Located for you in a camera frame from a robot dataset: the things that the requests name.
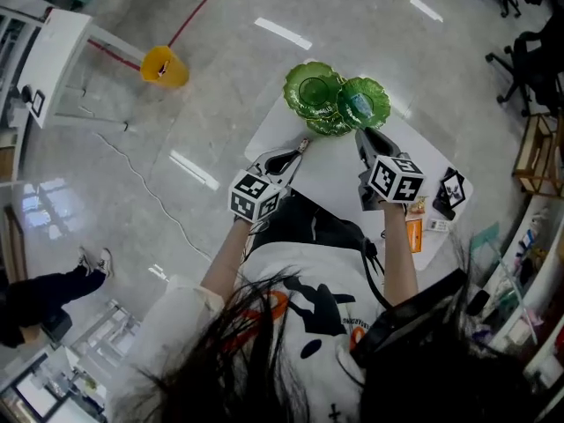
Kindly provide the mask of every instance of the black pants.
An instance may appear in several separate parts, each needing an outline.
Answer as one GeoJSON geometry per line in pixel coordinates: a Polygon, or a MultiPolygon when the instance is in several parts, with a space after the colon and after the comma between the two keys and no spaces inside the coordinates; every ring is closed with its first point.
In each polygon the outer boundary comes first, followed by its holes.
{"type": "Polygon", "coordinates": [[[77,266],[66,274],[48,274],[11,284],[6,290],[6,306],[20,327],[33,326],[51,317],[61,306],[96,291],[106,275],[77,266]]]}
{"type": "Polygon", "coordinates": [[[256,235],[251,252],[280,241],[360,250],[364,239],[356,224],[336,218],[295,191],[282,201],[268,221],[268,227],[256,235]]]}

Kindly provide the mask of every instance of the green plate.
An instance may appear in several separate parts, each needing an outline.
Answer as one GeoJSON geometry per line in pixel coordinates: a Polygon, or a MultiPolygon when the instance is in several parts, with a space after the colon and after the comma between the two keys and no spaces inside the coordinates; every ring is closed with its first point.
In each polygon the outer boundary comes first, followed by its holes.
{"type": "Polygon", "coordinates": [[[330,119],[306,119],[306,125],[310,130],[326,137],[342,137],[352,130],[339,113],[330,119]]]}
{"type": "Polygon", "coordinates": [[[288,107],[305,119],[330,118],[337,113],[341,77],[327,64],[311,62],[286,75],[284,98],[288,107]]]}
{"type": "Polygon", "coordinates": [[[382,127],[390,115],[390,98],[372,78],[351,78],[337,95],[338,112],[355,129],[382,127]]]}

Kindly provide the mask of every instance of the black graphic print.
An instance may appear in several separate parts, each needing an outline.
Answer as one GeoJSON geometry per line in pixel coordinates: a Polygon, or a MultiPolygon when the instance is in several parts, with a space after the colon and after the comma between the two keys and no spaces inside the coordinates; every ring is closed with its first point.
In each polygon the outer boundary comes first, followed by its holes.
{"type": "Polygon", "coordinates": [[[333,403],[331,405],[331,413],[328,415],[328,417],[333,421],[337,422],[338,421],[337,418],[340,414],[341,412],[337,412],[337,407],[335,406],[335,403],[333,403]]]}
{"type": "MultiPolygon", "coordinates": [[[[284,280],[284,286],[293,292],[300,293],[306,300],[314,304],[314,311],[300,308],[290,301],[291,308],[303,320],[308,334],[323,334],[335,337],[346,334],[345,326],[341,323],[338,304],[355,302],[350,294],[333,294],[329,287],[320,284],[317,290],[313,286],[304,286],[299,278],[292,277],[284,280]]],[[[307,343],[301,350],[301,357],[307,359],[321,348],[321,340],[315,339],[307,343]]]]}

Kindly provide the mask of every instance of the black strap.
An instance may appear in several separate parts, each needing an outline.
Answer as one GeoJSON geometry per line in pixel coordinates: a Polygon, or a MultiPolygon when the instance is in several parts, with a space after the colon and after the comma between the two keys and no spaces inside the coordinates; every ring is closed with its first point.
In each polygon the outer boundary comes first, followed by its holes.
{"type": "Polygon", "coordinates": [[[384,269],[383,269],[382,265],[380,264],[380,262],[378,261],[378,257],[377,257],[378,251],[376,250],[376,246],[368,238],[365,238],[360,243],[360,254],[362,255],[362,264],[364,265],[364,272],[367,275],[368,285],[370,286],[370,290],[372,290],[372,293],[374,294],[374,296],[376,297],[378,302],[380,302],[384,308],[390,309],[392,307],[391,304],[389,302],[387,302],[386,299],[382,296],[382,294],[380,293],[380,290],[378,290],[378,287],[376,286],[376,284],[374,283],[374,281],[372,279],[372,274],[370,273],[370,270],[368,268],[367,252],[372,254],[372,256],[370,257],[370,260],[372,261],[373,258],[374,258],[374,260],[376,260],[376,262],[380,266],[380,269],[382,270],[382,274],[383,274],[384,269]]]}

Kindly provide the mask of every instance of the white table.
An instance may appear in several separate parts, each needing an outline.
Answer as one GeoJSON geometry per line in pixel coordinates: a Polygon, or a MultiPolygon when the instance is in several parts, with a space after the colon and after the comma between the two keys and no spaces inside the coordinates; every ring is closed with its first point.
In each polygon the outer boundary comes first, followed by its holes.
{"type": "Polygon", "coordinates": [[[56,112],[61,96],[69,90],[66,84],[72,69],[91,37],[118,48],[140,63],[145,57],[138,48],[96,26],[92,17],[76,12],[53,10],[33,43],[18,81],[20,92],[26,85],[31,87],[32,100],[38,90],[45,96],[39,115],[33,112],[32,103],[27,103],[30,113],[40,127],[43,128],[48,124],[72,125],[93,130],[127,129],[125,122],[63,115],[56,112]]]}
{"type": "MultiPolygon", "coordinates": [[[[423,215],[423,227],[427,219],[445,219],[433,208],[433,200],[439,189],[440,179],[448,167],[453,165],[437,151],[417,131],[396,115],[391,115],[381,128],[381,132],[393,140],[402,152],[408,152],[427,176],[420,196],[428,196],[426,213],[423,215]]],[[[256,134],[250,140],[245,157],[250,161],[265,152],[279,148],[297,147],[299,142],[308,137],[313,139],[304,152],[300,167],[292,180],[291,186],[296,191],[341,219],[357,224],[364,234],[378,248],[378,257],[384,258],[384,240],[380,234],[384,229],[382,211],[363,211],[360,205],[358,175],[366,168],[360,160],[354,132],[343,137],[322,137],[306,127],[284,101],[281,95],[266,116],[256,134]]],[[[456,222],[473,192],[471,183],[464,181],[466,200],[455,208],[456,222]]],[[[424,231],[421,252],[413,254],[413,262],[418,271],[424,270],[433,259],[448,235],[424,231]]]]}

